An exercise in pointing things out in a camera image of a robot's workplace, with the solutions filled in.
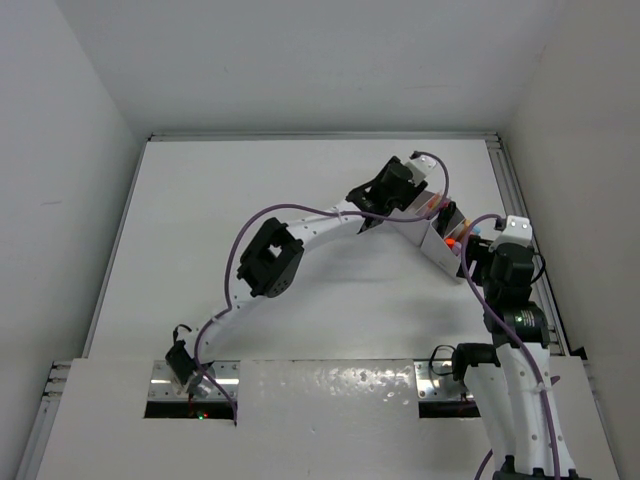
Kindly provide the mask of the small black scissors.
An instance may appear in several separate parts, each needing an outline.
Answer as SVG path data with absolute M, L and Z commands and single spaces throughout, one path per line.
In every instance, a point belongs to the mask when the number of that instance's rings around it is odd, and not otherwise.
M 444 237 L 445 231 L 452 218 L 455 216 L 456 210 L 457 205 L 455 202 L 455 205 L 452 208 L 446 211 L 443 211 L 442 209 L 439 211 L 436 221 L 434 222 L 434 229 L 440 237 Z

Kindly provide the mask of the orange pastel highlighter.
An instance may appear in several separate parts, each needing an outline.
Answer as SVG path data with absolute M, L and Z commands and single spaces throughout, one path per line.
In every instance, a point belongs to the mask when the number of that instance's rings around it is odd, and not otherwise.
M 464 223 L 462 225 L 462 229 L 461 229 L 461 231 L 460 231 L 460 233 L 458 235 L 458 239 L 461 239 L 466 235 L 466 233 L 471 229 L 471 224 L 472 224 L 472 221 L 469 220 L 469 219 L 466 219 L 464 221 Z

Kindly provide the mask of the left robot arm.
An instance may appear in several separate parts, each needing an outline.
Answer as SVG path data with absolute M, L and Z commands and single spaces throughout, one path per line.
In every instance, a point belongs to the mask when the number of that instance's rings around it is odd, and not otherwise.
M 205 345 L 243 311 L 291 287 L 303 255 L 338 238 L 357 235 L 381 223 L 422 221 L 407 212 L 426 189 L 437 161 L 415 152 L 407 161 L 392 157 L 371 180 L 353 188 L 329 209 L 284 203 L 254 214 L 236 236 L 224 277 L 225 307 L 200 327 L 174 336 L 165 355 L 174 381 L 191 396 L 204 398 L 223 387 L 203 371 Z

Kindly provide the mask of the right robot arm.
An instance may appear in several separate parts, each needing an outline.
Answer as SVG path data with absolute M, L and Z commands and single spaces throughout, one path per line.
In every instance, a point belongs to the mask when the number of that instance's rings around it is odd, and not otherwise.
M 488 343 L 460 343 L 451 375 L 474 397 L 491 443 L 496 479 L 577 479 L 553 397 L 550 333 L 531 299 L 535 251 L 477 235 L 460 275 L 483 307 Z

